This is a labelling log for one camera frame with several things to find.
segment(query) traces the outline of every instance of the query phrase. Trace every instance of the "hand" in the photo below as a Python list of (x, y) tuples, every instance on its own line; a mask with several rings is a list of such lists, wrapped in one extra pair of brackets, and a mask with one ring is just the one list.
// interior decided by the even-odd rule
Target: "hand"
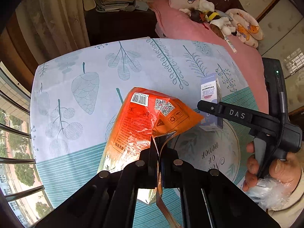
[[(248, 153), (254, 153), (253, 142), (247, 144), (246, 150)], [(256, 174), (259, 170), (259, 164), (254, 158), (254, 155), (251, 155), (247, 160), (247, 170), (243, 184), (243, 191), (245, 192), (257, 184)], [(289, 183), (286, 192), (293, 192), (301, 177), (301, 166), (296, 155), (288, 153), (286, 161), (281, 161), (279, 159), (273, 160), (269, 167), (269, 174), (282, 183)]]

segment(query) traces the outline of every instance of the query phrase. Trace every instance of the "pink bedsheet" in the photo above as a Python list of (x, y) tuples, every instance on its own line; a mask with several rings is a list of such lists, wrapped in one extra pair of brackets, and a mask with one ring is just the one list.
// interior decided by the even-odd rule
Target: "pink bedsheet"
[(237, 50), (234, 54), (228, 44), (210, 29), (207, 30), (202, 24), (191, 21), (185, 13), (169, 7), (168, 0), (153, 1), (150, 6), (156, 14), (163, 33), (169, 39), (195, 40), (224, 46), (246, 79), (259, 110), (268, 113), (268, 95), (262, 57), (255, 48), (244, 45), (235, 36), (229, 36), (229, 40)]

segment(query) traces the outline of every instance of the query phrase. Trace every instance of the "warning triangle symbol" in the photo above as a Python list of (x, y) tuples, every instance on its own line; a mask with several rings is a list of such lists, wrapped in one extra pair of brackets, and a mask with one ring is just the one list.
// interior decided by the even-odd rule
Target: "warning triangle symbol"
[(162, 120), (159, 119), (159, 121), (157, 122), (156, 127), (162, 126), (162, 125), (165, 125), (165, 124), (164, 124), (164, 122)]

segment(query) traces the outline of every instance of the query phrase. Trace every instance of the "small box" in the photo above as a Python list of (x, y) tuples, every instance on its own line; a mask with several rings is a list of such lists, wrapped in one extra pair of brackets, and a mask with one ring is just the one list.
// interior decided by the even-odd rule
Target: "small box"
[(149, 5), (147, 3), (137, 0), (134, 1), (134, 6), (135, 9), (143, 10), (143, 11), (147, 11), (149, 8)]
[[(217, 74), (209, 74), (202, 79), (201, 100), (209, 101), (215, 104), (222, 101), (221, 88)], [(206, 112), (200, 112), (204, 119), (200, 122), (200, 128), (205, 131), (216, 131), (223, 129), (223, 118), (216, 117)]]

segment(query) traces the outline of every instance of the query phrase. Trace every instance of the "metal screw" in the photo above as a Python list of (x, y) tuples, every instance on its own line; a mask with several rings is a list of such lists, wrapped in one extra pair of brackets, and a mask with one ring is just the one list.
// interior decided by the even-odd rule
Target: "metal screw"
[(145, 165), (145, 161), (143, 160), (138, 160), (135, 162), (136, 166), (144, 166)]
[(107, 170), (102, 170), (102, 171), (98, 174), (98, 176), (99, 176), (100, 178), (106, 178), (107, 176), (109, 176), (109, 172), (108, 172)]
[(173, 161), (173, 163), (174, 163), (175, 165), (182, 165), (182, 164), (183, 164), (183, 161), (180, 160), (180, 159), (176, 159), (176, 160)]
[(219, 175), (219, 171), (217, 169), (212, 169), (210, 171), (211, 176), (217, 177)]

